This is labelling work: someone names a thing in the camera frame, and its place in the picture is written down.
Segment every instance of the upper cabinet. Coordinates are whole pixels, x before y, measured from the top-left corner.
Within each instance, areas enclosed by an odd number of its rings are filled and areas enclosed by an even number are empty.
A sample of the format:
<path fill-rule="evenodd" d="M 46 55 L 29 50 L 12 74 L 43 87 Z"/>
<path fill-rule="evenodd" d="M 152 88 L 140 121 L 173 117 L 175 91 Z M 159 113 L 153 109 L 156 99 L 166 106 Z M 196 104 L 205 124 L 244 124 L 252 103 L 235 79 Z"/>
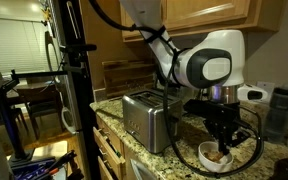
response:
<path fill-rule="evenodd" d="M 286 0 L 162 0 L 161 18 L 171 37 L 220 29 L 278 31 Z M 121 7 L 121 22 L 134 24 Z M 142 40 L 123 31 L 125 42 Z"/>

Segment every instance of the electrical outlet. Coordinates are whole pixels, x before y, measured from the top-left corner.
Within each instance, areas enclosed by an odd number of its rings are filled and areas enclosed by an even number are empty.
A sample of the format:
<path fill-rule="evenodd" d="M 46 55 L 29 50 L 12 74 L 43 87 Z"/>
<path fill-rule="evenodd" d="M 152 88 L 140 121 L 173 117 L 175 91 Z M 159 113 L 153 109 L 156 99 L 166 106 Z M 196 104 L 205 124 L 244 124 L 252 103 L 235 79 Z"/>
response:
<path fill-rule="evenodd" d="M 93 95 L 94 95 L 95 102 L 104 101 L 107 99 L 105 88 L 93 90 Z"/>
<path fill-rule="evenodd" d="M 264 89 L 267 92 L 267 98 L 263 99 L 261 101 L 262 102 L 266 102 L 266 103 L 270 102 L 272 93 L 273 93 L 274 88 L 275 88 L 275 83 L 258 81 L 256 83 L 256 86 L 259 87 L 259 88 Z"/>

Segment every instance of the wall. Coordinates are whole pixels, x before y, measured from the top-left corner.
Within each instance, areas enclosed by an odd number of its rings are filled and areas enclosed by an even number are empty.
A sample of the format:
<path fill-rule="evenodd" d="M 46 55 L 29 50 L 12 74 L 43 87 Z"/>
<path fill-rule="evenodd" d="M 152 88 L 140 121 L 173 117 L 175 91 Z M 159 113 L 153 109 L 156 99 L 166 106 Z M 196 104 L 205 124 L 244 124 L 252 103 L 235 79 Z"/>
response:
<path fill-rule="evenodd" d="M 120 23 L 120 4 L 115 0 L 97 0 L 103 11 Z M 107 25 L 95 13 L 88 0 L 80 0 L 84 32 L 87 43 L 96 44 L 97 50 L 90 52 L 89 63 L 93 89 L 104 88 L 102 62 L 116 60 L 148 60 L 152 53 L 144 42 L 124 43 L 120 30 Z"/>
<path fill-rule="evenodd" d="M 277 33 L 247 35 L 246 80 L 288 83 L 288 3 Z"/>

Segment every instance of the wooden drawer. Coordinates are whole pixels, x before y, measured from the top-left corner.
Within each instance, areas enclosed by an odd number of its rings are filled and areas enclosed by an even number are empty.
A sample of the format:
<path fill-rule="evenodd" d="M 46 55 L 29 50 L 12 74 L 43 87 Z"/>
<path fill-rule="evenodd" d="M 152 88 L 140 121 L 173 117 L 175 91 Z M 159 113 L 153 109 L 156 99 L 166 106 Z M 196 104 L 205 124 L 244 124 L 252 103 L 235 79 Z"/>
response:
<path fill-rule="evenodd" d="M 102 136 L 99 130 L 93 127 L 94 139 L 97 143 L 100 152 L 103 155 L 103 159 L 107 160 L 109 165 L 112 167 L 113 172 L 115 173 L 118 179 L 123 179 L 125 174 L 125 159 L 123 156 L 117 156 L 114 150 L 106 141 L 106 137 Z"/>
<path fill-rule="evenodd" d="M 99 127 L 99 131 L 102 131 L 103 134 L 108 138 L 109 143 L 113 146 L 116 152 L 124 155 L 124 146 L 123 142 L 117 137 L 117 135 L 103 122 L 103 120 L 96 116 L 96 121 Z"/>
<path fill-rule="evenodd" d="M 97 157 L 97 160 L 100 167 L 101 180 L 114 180 L 109 170 L 106 168 L 104 162 L 99 156 Z"/>

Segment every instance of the floor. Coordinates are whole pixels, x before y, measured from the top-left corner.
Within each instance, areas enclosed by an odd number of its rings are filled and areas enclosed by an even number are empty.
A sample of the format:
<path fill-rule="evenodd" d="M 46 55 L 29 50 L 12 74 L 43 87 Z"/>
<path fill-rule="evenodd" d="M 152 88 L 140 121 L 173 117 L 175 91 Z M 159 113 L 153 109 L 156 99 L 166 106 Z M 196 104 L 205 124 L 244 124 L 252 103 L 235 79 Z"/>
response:
<path fill-rule="evenodd" d="M 20 139 L 22 141 L 24 149 L 37 148 L 37 147 L 46 146 L 48 144 L 52 144 L 55 142 L 66 140 L 68 142 L 67 150 L 68 151 L 75 150 L 76 154 L 78 155 L 75 158 L 75 161 L 77 162 L 82 172 L 84 172 L 81 159 L 79 156 L 80 149 L 79 149 L 77 137 L 72 136 L 66 130 L 64 132 L 61 130 L 57 114 L 43 116 L 41 119 L 37 118 L 37 123 L 41 132 L 40 138 L 38 141 L 36 141 L 35 139 L 29 117 L 26 114 L 24 114 L 24 116 L 25 116 L 25 122 L 28 126 L 28 132 L 25 130 L 23 124 L 17 122 L 17 126 L 20 131 Z M 0 141 L 3 144 L 5 154 L 11 155 L 13 153 L 13 148 L 12 148 L 11 142 L 8 138 L 8 135 L 4 126 L 0 126 Z"/>

